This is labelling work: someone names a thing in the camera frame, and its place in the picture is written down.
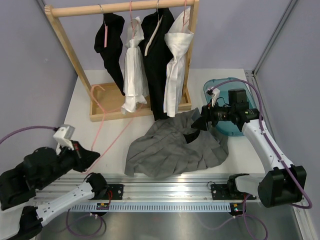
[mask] wooden rack base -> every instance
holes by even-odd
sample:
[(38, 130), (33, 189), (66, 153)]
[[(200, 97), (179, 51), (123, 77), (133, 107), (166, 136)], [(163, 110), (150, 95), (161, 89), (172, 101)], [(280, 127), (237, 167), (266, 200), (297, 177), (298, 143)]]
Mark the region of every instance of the wooden rack base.
[[(102, 90), (100, 87), (95, 87), (93, 91), (94, 97), (98, 100), (98, 102), (107, 112), (115, 110), (105, 115), (105, 118), (104, 118), (105, 121), (132, 118), (132, 117), (142, 117), (142, 116), (148, 116), (153, 114), (150, 109), (149, 96), (146, 98), (147, 104), (143, 104), (141, 109), (133, 113), (127, 112), (126, 114), (122, 114), (121, 106), (125, 102), (125, 97), (121, 95), (117, 85), (115, 83), (104, 83), (99, 85), (104, 90)], [(189, 92), (188, 92), (188, 89), (186, 89), (185, 94), (182, 96), (178, 110), (181, 112), (190, 111), (191, 106), (192, 104), (191, 104)], [(104, 117), (103, 111), (99, 108), (99, 106), (94, 101), (91, 101), (90, 120), (92, 122), (100, 122), (103, 120), (103, 117)]]
[[(134, 1), (130, 6), (129, 2), (123, 3), (110, 3), (103, 5), (93, 5), (93, 6), (76, 6), (76, 7), (64, 7), (64, 8), (53, 8), (52, 5), (46, 5), (44, 7), (45, 14), (53, 27), (57, 37), (59, 38), (67, 56), (69, 57), (74, 70), (78, 74), (85, 90), (91, 98), (91, 84), (83, 70), (80, 61), (73, 49), (68, 36), (59, 20), (61, 17), (72, 17), (72, 16), (83, 16), (92, 14), (103, 13), (114, 13), (114, 12), (126, 12), (130, 9), (133, 10), (146, 10), (146, 9), (157, 9), (157, 8), (171, 8), (171, 7), (183, 7), (190, 6), (190, 19), (189, 19), (189, 30), (193, 33), (196, 32), (197, 16), (199, 9), (199, 0), (144, 0), (144, 1)], [(189, 97), (187, 82), (189, 77), (189, 69), (192, 58), (193, 42), (189, 46), (189, 50), (186, 53), (186, 67), (184, 74), (184, 83), (182, 88), (182, 100), (179, 104), (179, 111), (189, 111), (191, 109), (191, 100)], [(99, 87), (94, 89), (94, 96), (98, 102), (103, 106), (106, 111), (118, 110), (106, 114), (105, 120), (123, 119), (131, 118), (135, 116), (146, 116), (151, 115), (150, 104), (146, 104), (136, 113), (127, 113), (123, 115), (120, 111), (121, 106), (125, 102), (125, 97), (120, 94), (115, 83), (106, 83), (101, 85), (105, 91), (101, 90)], [(103, 112), (95, 102), (90, 104), (90, 119), (92, 122), (102, 121)]]

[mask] black jacket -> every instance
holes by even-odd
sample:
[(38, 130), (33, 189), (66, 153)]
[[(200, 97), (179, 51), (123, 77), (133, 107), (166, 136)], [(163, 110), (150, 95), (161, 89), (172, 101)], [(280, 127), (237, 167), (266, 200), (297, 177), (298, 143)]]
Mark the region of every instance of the black jacket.
[(165, 34), (175, 21), (169, 8), (161, 8), (158, 12), (159, 19), (162, 17), (162, 21), (148, 49), (147, 56), (145, 56), (147, 44), (158, 24), (157, 12), (143, 19), (141, 26), (144, 40), (139, 44), (143, 55), (143, 64), (150, 94), (150, 105), (155, 121), (168, 118), (167, 114), (164, 113), (164, 98), (167, 80), (167, 64), (173, 58), (173, 55), (165, 42)]
[(123, 48), (120, 36), (124, 29), (125, 20), (122, 16), (114, 13), (103, 14), (103, 17), (108, 27), (107, 45), (105, 47), (105, 24), (102, 23), (95, 36), (94, 50), (101, 55), (105, 69), (124, 96), (124, 76), (120, 69), (119, 59)]

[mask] white table surface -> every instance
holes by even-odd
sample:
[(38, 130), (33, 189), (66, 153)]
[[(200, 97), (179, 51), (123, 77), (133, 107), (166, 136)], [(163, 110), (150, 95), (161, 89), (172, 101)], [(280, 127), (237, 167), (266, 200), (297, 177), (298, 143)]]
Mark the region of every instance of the white table surface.
[[(91, 84), (113, 81), (106, 70), (86, 70), (85, 73)], [(208, 80), (229, 77), (246, 79), (243, 69), (191, 69), (187, 86), (192, 109), (199, 108), (201, 110), (201, 107), (206, 104), (203, 87)], [(72, 139), (79, 141), (88, 150), (92, 146), (100, 125), (100, 122), (90, 121), (89, 110), (90, 98), (78, 78), (64, 123), (75, 127)], [(105, 121), (93, 150), (102, 154), (130, 120), (131, 118)], [(124, 175), (130, 144), (143, 136), (153, 123), (153, 115), (136, 117), (90, 172)], [(263, 174), (265, 172), (256, 151), (245, 136), (229, 137), (228, 148), (229, 156), (220, 166), (188, 172), (187, 174)]]

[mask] clothes hanger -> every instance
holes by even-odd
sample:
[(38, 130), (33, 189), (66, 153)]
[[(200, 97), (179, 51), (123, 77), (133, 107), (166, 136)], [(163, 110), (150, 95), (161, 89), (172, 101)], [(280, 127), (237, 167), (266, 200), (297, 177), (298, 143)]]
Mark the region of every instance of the clothes hanger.
[(108, 26), (106, 25), (105, 22), (105, 17), (104, 17), (104, 10), (101, 6), (101, 4), (99, 4), (100, 9), (101, 9), (101, 13), (102, 13), (102, 19), (103, 19), (103, 24), (104, 24), (104, 47), (107, 47), (107, 40), (108, 40)]
[(163, 18), (163, 16), (161, 16), (161, 19), (159, 19), (159, 0), (157, 2), (157, 5), (156, 5), (156, 13), (158, 14), (158, 23), (157, 23), (157, 25), (156, 25), (156, 27), (155, 27), (150, 39), (149, 39), (149, 42), (147, 43), (147, 45), (145, 47), (145, 50), (144, 50), (144, 56), (145, 57), (148, 55), (149, 47), (151, 46), (151, 43), (152, 43), (152, 41), (154, 40), (154, 38), (155, 38), (155, 36), (157, 34), (157, 31), (158, 31), (158, 29), (160, 27), (160, 24), (161, 24), (162, 18)]
[(184, 0), (183, 23), (182, 23), (181, 32), (184, 31), (185, 25), (189, 22), (189, 20), (185, 22), (185, 18), (186, 18), (186, 8), (187, 8), (187, 0)]
[(136, 27), (134, 26), (134, 22), (132, 21), (133, 17), (132, 17), (132, 0), (130, 0), (130, 21), (131, 21), (131, 27), (132, 27), (132, 38), (135, 37), (135, 29)]

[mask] white garment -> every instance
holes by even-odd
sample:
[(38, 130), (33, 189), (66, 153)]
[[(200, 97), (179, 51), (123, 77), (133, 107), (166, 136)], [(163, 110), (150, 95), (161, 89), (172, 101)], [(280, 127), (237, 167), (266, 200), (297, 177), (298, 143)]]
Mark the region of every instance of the white garment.
[(184, 22), (186, 24), (184, 27), (183, 18), (184, 12), (178, 16), (164, 37), (166, 45), (173, 54), (173, 59), (166, 66), (163, 111), (172, 118), (178, 113), (185, 79), (185, 54), (194, 37), (194, 34), (188, 29), (190, 8), (185, 10)]
[(133, 113), (136, 111), (137, 103), (147, 104), (145, 99), (149, 95), (148, 82), (143, 64), (143, 56), (139, 48), (139, 43), (145, 39), (141, 27), (140, 18), (132, 19), (127, 31), (127, 52), (124, 60), (124, 87), (125, 101), (121, 107), (121, 112)]

